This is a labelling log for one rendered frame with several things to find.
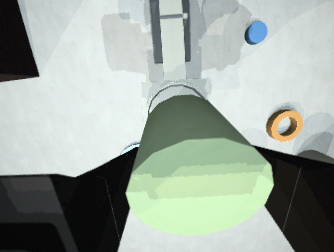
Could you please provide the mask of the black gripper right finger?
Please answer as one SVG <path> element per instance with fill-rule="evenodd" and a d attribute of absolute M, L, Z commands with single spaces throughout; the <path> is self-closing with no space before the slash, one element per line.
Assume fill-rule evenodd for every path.
<path fill-rule="evenodd" d="M 264 207 L 294 252 L 334 252 L 334 164 L 252 146 L 272 165 Z"/>

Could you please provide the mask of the orange-brown flat ring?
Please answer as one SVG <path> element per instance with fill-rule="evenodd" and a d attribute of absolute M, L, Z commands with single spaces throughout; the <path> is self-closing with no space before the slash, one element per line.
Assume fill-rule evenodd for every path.
<path fill-rule="evenodd" d="M 291 119 L 291 125 L 286 132 L 278 134 L 278 123 L 286 117 Z M 280 109 L 268 118 L 266 132 L 271 138 L 279 142 L 289 142 L 301 133 L 302 126 L 303 118 L 299 112 L 290 109 Z"/>

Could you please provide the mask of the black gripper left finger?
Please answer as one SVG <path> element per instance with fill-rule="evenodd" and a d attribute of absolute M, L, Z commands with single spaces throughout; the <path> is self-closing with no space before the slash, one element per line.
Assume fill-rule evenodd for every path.
<path fill-rule="evenodd" d="M 77 177 L 0 175 L 0 222 L 51 223 L 67 252 L 118 252 L 138 148 Z"/>

